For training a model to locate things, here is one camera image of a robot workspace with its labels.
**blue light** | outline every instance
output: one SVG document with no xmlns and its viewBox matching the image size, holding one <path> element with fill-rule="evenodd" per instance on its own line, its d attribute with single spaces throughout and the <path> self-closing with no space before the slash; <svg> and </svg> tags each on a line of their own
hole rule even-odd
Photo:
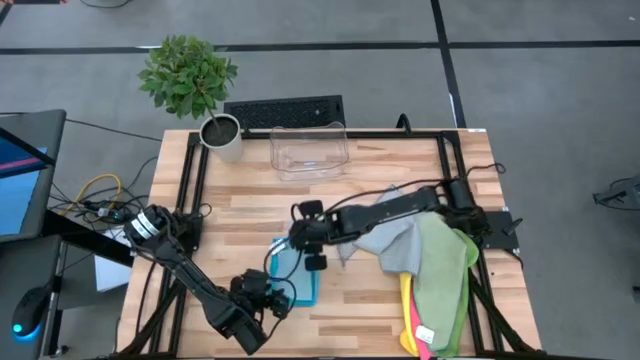
<svg viewBox="0 0 640 360">
<path fill-rule="evenodd" d="M 13 333 L 13 337 L 18 342 L 31 342 L 31 341 L 33 341 L 33 339 L 36 338 L 36 336 L 38 336 L 38 333 L 40 332 L 40 325 L 41 324 L 38 324 L 38 326 L 35 328 L 35 330 L 33 330 L 30 334 L 27 334 L 27 335 L 24 335 L 24 336 L 20 336 L 20 335 L 18 335 L 18 334 L 16 334 L 14 332 Z"/>
</svg>

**computer mouse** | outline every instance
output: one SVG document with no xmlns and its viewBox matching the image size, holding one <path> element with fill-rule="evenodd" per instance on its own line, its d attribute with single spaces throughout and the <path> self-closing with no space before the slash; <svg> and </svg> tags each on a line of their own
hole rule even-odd
<svg viewBox="0 0 640 360">
<path fill-rule="evenodd" d="M 17 337 L 26 337 L 38 328 L 47 308 L 51 287 L 39 286 L 27 291 L 13 312 L 11 331 Z"/>
</svg>

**wooden table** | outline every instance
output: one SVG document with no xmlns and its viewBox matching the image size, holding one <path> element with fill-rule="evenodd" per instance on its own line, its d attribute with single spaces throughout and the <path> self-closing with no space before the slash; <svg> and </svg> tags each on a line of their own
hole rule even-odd
<svg viewBox="0 0 640 360">
<path fill-rule="evenodd" d="M 188 133 L 165 132 L 150 203 L 169 209 L 175 206 Z M 494 162 L 486 132 L 460 130 L 460 140 L 467 169 Z M 436 142 L 428 139 L 349 140 L 350 161 L 345 175 L 303 182 L 278 179 L 270 164 L 268 140 L 248 140 L 244 144 L 240 163 L 225 164 L 210 155 L 202 201 L 211 204 L 213 211 L 204 220 L 201 247 L 193 257 L 217 285 L 225 287 L 247 268 L 261 268 L 272 239 L 286 234 L 291 204 L 320 199 L 327 207 L 361 191 L 442 177 Z M 449 151 L 455 175 L 454 157 Z M 194 166 L 189 194 L 193 194 L 196 171 Z M 485 210 L 498 210 L 505 205 L 494 169 L 474 171 L 469 181 L 476 202 Z M 357 202 L 371 204 L 376 197 L 362 197 Z M 190 202 L 188 198 L 185 208 L 190 207 Z M 255 356 L 407 356 L 398 337 L 404 327 L 398 276 L 382 273 L 378 259 L 362 250 L 356 252 L 346 268 L 340 264 L 335 248 L 325 247 L 325 253 L 329 264 L 320 273 L 317 305 L 294 308 Z M 485 255 L 496 305 L 527 343 L 539 347 L 519 263 L 500 250 L 487 250 Z M 149 267 L 150 263 L 141 258 L 134 263 L 118 330 L 119 349 L 134 336 Z M 142 310 L 143 324 L 156 306 L 161 272 L 158 266 L 152 275 Z M 488 322 L 479 303 L 478 312 L 485 347 L 489 349 Z M 160 350 L 168 348 L 172 318 L 173 310 L 169 309 Z M 274 319 L 270 313 L 265 318 L 268 333 Z M 460 350 L 465 355 L 474 353 L 468 324 Z M 225 340 L 208 325 L 200 303 L 188 294 L 178 357 L 213 356 L 241 357 L 245 353 L 235 340 Z"/>
</svg>

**green leaves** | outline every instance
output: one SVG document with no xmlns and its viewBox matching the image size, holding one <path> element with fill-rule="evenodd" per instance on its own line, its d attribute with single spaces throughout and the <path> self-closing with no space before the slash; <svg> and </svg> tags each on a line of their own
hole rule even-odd
<svg viewBox="0 0 640 360">
<path fill-rule="evenodd" d="M 200 76 L 206 76 L 209 71 L 209 63 L 203 62 L 200 66 Z"/>
<path fill-rule="evenodd" d="M 195 90 L 195 88 L 191 84 L 178 84 L 173 87 L 173 92 L 179 95 L 189 94 L 193 90 Z"/>
<path fill-rule="evenodd" d="M 213 97 L 211 97 L 211 95 L 209 94 L 204 94 L 203 95 L 203 99 L 205 104 L 209 107 L 209 109 L 214 108 L 216 105 L 213 101 Z"/>
<path fill-rule="evenodd" d="M 215 110 L 216 102 L 228 97 L 226 82 L 233 85 L 238 75 L 231 59 L 217 57 L 213 45 L 195 36 L 167 36 L 145 64 L 137 74 L 140 90 L 149 93 L 156 107 L 164 105 L 178 118 L 191 114 L 198 119 Z"/>
<path fill-rule="evenodd" d="M 164 103 L 164 94 L 159 92 L 153 97 L 153 103 L 158 108 Z"/>
<path fill-rule="evenodd" d="M 151 91 L 151 90 L 158 90 L 161 87 L 162 87 L 161 81 L 147 80 L 140 86 L 140 90 Z"/>
</svg>

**yellow cloth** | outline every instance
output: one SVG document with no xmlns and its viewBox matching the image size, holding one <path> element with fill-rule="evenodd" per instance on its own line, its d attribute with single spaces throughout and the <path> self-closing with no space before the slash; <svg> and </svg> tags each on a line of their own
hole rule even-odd
<svg viewBox="0 0 640 360">
<path fill-rule="evenodd" d="M 400 334 L 400 345 L 413 356 L 419 356 L 416 339 L 413 337 L 411 329 L 411 274 L 400 273 L 400 296 L 402 297 L 402 315 L 404 316 L 404 330 Z"/>
</svg>

